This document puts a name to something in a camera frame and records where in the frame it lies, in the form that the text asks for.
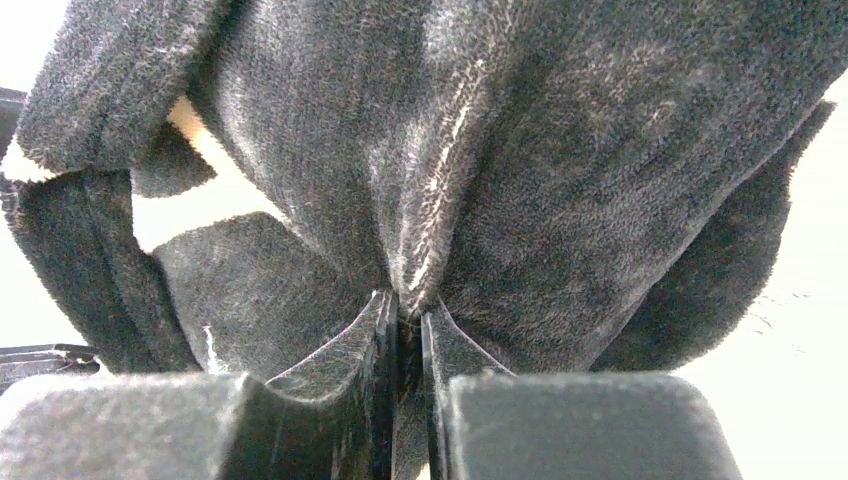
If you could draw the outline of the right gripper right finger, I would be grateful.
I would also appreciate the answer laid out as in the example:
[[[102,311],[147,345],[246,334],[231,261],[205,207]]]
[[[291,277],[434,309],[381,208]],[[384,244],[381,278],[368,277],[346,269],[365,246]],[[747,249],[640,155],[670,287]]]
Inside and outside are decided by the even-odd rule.
[[[445,311],[421,320],[435,479],[737,479],[705,397],[657,373],[515,376]]]

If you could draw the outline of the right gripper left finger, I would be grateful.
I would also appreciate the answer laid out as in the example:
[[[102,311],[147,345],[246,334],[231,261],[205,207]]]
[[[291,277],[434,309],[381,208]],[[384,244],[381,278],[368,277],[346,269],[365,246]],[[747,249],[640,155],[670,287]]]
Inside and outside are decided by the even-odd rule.
[[[5,479],[388,479],[395,297],[261,382],[247,374],[41,376],[1,398]]]

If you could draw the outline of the black floral plush pillowcase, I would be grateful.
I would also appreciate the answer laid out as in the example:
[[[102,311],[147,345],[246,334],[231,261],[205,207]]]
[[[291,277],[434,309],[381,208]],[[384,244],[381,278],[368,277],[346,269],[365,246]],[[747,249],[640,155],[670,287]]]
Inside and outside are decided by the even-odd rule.
[[[380,288],[582,370],[846,67],[843,1],[74,1],[2,206],[115,373],[268,379]]]

